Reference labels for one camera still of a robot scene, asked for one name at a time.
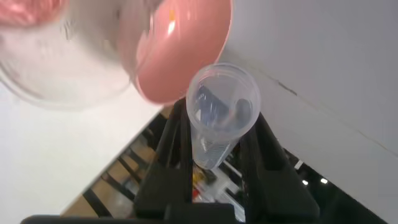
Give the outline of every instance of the plastic container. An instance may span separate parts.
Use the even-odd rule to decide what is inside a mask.
[[[187,93],[195,163],[204,169],[219,166],[256,122],[260,107],[256,82],[244,70],[228,63],[201,69]]]
[[[62,7],[54,11],[47,1],[10,1],[18,2],[14,10],[24,9],[22,16],[38,17],[0,16],[0,81],[17,96],[46,109],[82,110],[132,88],[116,50],[125,0],[59,0]],[[145,9],[139,1],[128,3]],[[131,29],[145,32],[138,24],[150,18],[136,17]]]

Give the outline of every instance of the clear plastic cup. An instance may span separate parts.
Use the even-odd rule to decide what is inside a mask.
[[[218,167],[254,125],[260,107],[258,86],[241,68],[217,63],[201,69],[187,93],[195,163],[204,169]]]

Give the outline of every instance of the tiled floor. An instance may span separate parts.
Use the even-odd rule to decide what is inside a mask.
[[[162,112],[162,115],[168,117],[170,112],[171,109],[167,108]],[[126,154],[128,153],[128,150],[135,152],[147,164],[150,164],[154,159],[156,155],[155,151],[147,146],[146,139],[140,135],[121,156],[121,159],[123,159],[140,178],[143,178],[146,174],[146,171],[140,169],[138,163]],[[104,175],[110,175],[117,182],[124,184],[125,186],[129,187],[133,193],[136,193],[138,189],[138,183],[131,178],[129,172],[119,161],[115,161],[106,171],[106,173],[107,174],[103,174],[103,177]],[[101,178],[98,179],[93,186],[91,186],[91,189],[114,218],[127,218],[131,216],[133,202],[112,188],[112,186],[110,186],[106,181]],[[95,211],[82,195],[62,215],[65,217],[97,217]]]

